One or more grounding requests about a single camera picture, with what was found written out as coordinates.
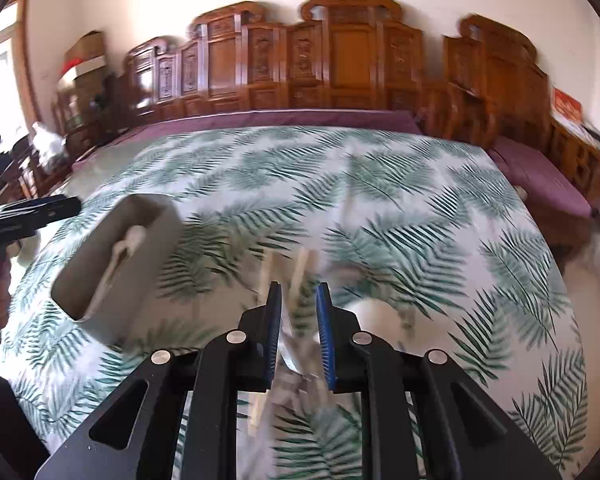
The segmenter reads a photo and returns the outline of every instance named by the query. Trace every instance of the metal bolt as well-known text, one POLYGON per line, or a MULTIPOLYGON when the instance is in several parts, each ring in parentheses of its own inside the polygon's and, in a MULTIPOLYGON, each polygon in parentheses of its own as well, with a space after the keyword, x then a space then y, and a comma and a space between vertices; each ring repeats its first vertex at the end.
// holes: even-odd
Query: metal bolt
POLYGON ((431 352, 429 352, 428 357, 429 361, 431 361, 435 365, 443 365, 448 359, 446 353, 442 350, 432 350, 431 352))
POLYGON ((247 335, 242 330, 231 330, 226 335, 226 340, 234 345, 242 343, 245 339, 247 339, 247 335))
POLYGON ((163 365, 165 363, 168 363, 170 359, 171 359, 171 354, 169 352, 167 352, 166 350, 156 350, 151 355, 151 362, 154 365, 163 365))
POLYGON ((356 345, 368 345, 373 341, 369 332, 356 332, 352 339, 356 345))

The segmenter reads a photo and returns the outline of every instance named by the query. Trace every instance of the purple fabric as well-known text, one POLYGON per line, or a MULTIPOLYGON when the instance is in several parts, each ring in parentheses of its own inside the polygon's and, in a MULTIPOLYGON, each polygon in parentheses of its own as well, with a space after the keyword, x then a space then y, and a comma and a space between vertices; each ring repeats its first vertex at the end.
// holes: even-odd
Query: purple fabric
POLYGON ((526 190, 528 200, 575 216, 591 216, 586 199, 538 150, 498 137, 489 156, 510 183, 526 190))
POLYGON ((390 110, 266 110, 232 112, 202 117, 189 117, 163 123, 140 126, 119 137, 113 144, 126 140, 157 139, 162 136, 200 132, 219 128, 249 126, 341 126, 371 128, 420 134, 410 112, 390 110))

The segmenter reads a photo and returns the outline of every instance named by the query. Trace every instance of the open box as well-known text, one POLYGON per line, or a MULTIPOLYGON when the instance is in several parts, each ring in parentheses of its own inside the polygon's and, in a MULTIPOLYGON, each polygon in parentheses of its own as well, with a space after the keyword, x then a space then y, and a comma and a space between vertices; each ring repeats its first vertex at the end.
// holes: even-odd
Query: open box
POLYGON ((124 339, 154 290, 162 264, 174 250, 182 227, 167 195, 133 194, 123 198, 60 272, 51 288, 52 300, 101 343, 124 339), (120 265, 97 310, 85 317, 111 260, 113 245, 133 225, 146 228, 144 241, 120 265))

